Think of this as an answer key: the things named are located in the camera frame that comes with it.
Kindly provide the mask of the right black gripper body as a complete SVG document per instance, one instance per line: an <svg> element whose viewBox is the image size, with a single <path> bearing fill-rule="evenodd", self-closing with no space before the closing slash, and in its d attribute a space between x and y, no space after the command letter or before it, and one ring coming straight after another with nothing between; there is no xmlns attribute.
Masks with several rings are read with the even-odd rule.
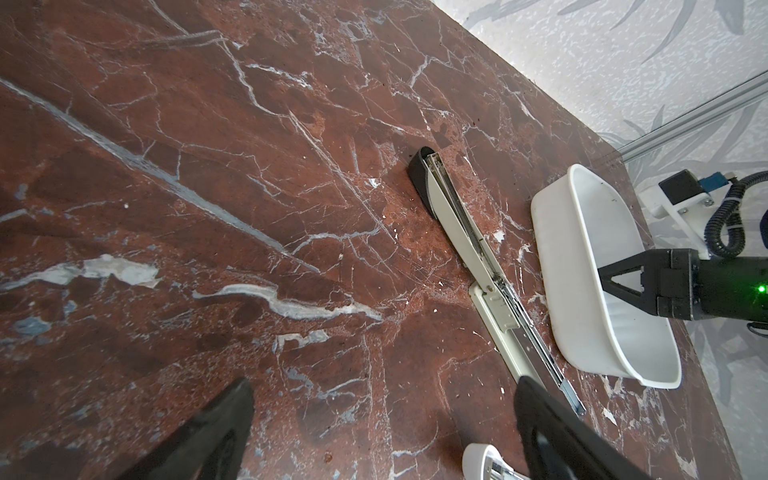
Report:
<svg viewBox="0 0 768 480"><path fill-rule="evenodd" d="M700 258L693 249L655 249L655 307L659 317L701 320Z"/></svg>

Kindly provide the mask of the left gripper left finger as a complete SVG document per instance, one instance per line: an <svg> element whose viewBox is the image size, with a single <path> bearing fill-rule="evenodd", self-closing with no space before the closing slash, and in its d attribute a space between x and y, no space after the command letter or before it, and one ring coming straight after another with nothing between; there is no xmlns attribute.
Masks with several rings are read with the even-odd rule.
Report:
<svg viewBox="0 0 768 480"><path fill-rule="evenodd" d="M235 479L253 417L253 388L237 378L120 477Z"/></svg>

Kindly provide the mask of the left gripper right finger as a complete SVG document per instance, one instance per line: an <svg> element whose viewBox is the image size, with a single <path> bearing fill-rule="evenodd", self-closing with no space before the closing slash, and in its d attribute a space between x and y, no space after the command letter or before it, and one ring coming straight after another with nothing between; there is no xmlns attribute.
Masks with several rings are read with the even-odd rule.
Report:
<svg viewBox="0 0 768 480"><path fill-rule="evenodd" d="M528 376L517 382L514 411L532 479L649 477Z"/></svg>

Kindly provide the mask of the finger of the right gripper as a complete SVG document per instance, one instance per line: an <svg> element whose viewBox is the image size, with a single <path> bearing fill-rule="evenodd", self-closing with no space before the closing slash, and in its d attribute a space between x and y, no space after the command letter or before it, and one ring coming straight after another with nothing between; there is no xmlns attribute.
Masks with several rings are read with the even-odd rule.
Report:
<svg viewBox="0 0 768 480"><path fill-rule="evenodd" d="M647 250L599 267L597 273L604 292L647 314L659 313L659 250Z"/></svg>

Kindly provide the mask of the small white stapler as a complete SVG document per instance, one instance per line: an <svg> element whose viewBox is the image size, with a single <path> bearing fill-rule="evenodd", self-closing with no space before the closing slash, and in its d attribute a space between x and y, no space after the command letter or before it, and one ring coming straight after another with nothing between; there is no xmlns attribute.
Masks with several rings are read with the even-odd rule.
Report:
<svg viewBox="0 0 768 480"><path fill-rule="evenodd" d="M509 466L491 444L467 445L462 455L462 473L466 480L529 480Z"/></svg>

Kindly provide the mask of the large beige black stapler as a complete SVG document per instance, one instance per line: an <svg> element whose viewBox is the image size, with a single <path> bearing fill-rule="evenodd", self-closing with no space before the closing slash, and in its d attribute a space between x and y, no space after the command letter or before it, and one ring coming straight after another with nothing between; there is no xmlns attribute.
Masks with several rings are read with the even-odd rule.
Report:
<svg viewBox="0 0 768 480"><path fill-rule="evenodd" d="M556 364L517 292L507 279L485 237L471 218L439 156L420 148L408 165L408 176L428 213L446 233L474 279L469 295L508 370L518 380L542 379L541 364L556 389L578 415L586 408Z"/></svg>

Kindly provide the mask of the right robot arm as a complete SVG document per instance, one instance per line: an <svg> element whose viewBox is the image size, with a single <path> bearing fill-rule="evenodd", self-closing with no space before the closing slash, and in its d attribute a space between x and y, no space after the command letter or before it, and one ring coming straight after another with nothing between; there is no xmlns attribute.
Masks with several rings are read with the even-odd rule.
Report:
<svg viewBox="0 0 768 480"><path fill-rule="evenodd" d="M743 254L741 205L747 191L766 180L764 171L699 179L682 170L643 191L652 215L673 218L693 245L650 249L600 267L603 291L653 316L731 318L765 336L767 260Z"/></svg>

